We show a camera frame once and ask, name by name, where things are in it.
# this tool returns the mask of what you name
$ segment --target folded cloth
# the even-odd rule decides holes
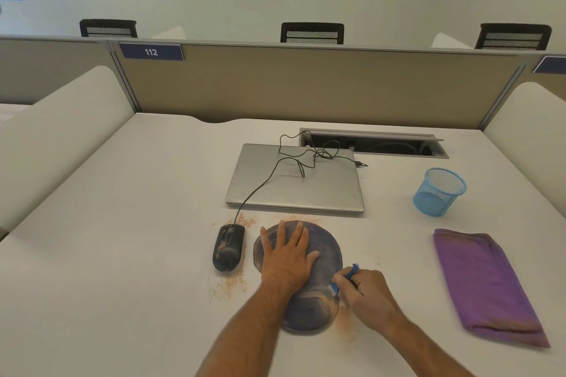
[[[489,235],[436,229],[433,238],[464,328],[498,341],[550,347],[503,249]]]

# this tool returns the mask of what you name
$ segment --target silver laptop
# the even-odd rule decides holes
[[[226,195],[227,203],[242,204],[253,190],[265,182],[277,161],[285,157],[277,153],[278,149],[278,145],[247,143],[242,146]],[[300,155],[307,149],[312,148],[282,146],[281,152]],[[336,150],[330,149],[329,152],[334,154]],[[341,149],[337,155],[354,159],[349,149]],[[312,166],[312,156],[312,152],[307,152],[297,159]],[[316,158],[314,169],[305,167],[304,178],[296,161],[283,160],[270,181],[259,188],[246,205],[353,213],[364,211],[356,164],[344,158]]]

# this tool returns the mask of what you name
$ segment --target office chair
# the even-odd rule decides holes
[[[82,37],[138,37],[136,21],[128,19],[84,19],[79,24]]]
[[[475,48],[544,51],[550,33],[544,24],[484,23]]]
[[[338,23],[283,23],[281,42],[344,44],[344,24]]]

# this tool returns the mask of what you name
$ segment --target computer mouse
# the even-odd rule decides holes
[[[238,266],[242,258],[245,232],[246,227],[243,225],[228,224],[220,227],[212,254],[212,263],[218,271],[232,271]]]

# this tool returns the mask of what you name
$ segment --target hand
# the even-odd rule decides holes
[[[406,318],[393,298],[385,277],[377,270],[360,269],[351,277],[358,287],[356,289],[343,276],[350,270],[351,267],[344,268],[332,278],[340,289],[340,298],[346,301],[364,325],[387,337],[394,325]]]
[[[277,227],[277,243],[275,249],[267,238],[267,231],[261,228],[261,244],[264,257],[261,269],[261,284],[274,288],[285,297],[291,298],[308,280],[312,264],[320,252],[310,252],[307,256],[308,230],[299,222],[289,243],[285,245],[285,221]]]

